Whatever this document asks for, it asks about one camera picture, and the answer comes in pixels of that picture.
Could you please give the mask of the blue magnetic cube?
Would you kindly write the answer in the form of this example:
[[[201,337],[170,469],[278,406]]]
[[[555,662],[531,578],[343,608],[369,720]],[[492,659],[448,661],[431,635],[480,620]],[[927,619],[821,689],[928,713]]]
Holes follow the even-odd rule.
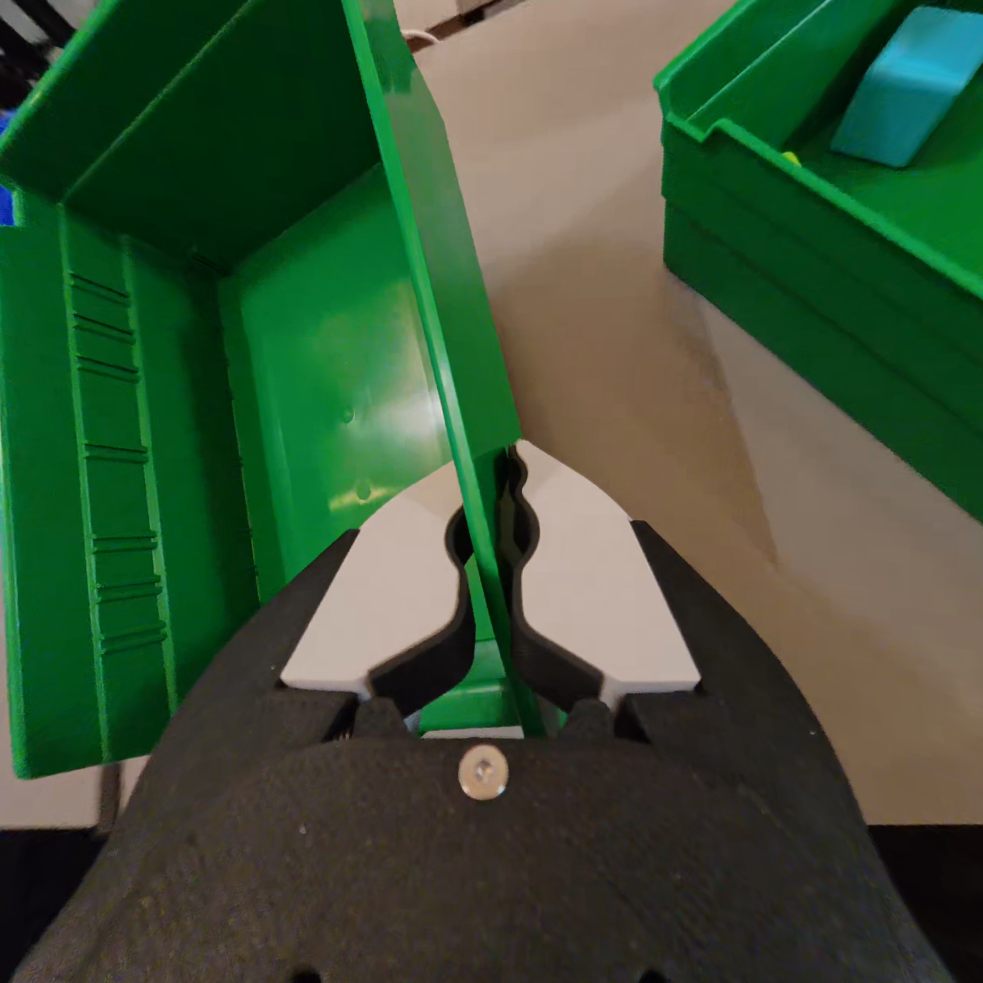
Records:
[[[830,142],[834,154],[907,167],[982,64],[982,15],[918,6],[866,71]]]

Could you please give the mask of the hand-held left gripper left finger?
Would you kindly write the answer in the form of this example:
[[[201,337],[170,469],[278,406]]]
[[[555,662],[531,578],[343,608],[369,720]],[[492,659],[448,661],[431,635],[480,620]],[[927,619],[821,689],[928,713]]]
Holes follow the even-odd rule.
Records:
[[[408,486],[354,534],[281,672],[292,689],[390,700],[404,718],[472,669],[473,547],[454,464]]]

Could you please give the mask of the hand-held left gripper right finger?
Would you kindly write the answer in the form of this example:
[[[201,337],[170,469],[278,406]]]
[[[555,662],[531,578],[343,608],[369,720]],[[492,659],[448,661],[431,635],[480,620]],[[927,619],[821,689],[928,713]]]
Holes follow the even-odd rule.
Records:
[[[511,663],[565,715],[630,697],[692,695],[701,672],[628,513],[520,439],[507,451],[498,554]]]

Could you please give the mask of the green plastic bin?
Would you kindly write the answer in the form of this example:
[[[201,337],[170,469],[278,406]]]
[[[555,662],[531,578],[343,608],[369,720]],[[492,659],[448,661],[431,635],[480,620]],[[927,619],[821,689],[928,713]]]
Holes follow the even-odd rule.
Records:
[[[22,780],[148,755],[339,536],[450,464],[477,667],[532,724],[494,559],[520,437],[394,2],[101,2],[2,136],[2,577]]]
[[[663,68],[663,254],[980,521],[981,73],[911,165],[830,150],[921,5],[736,2]]]

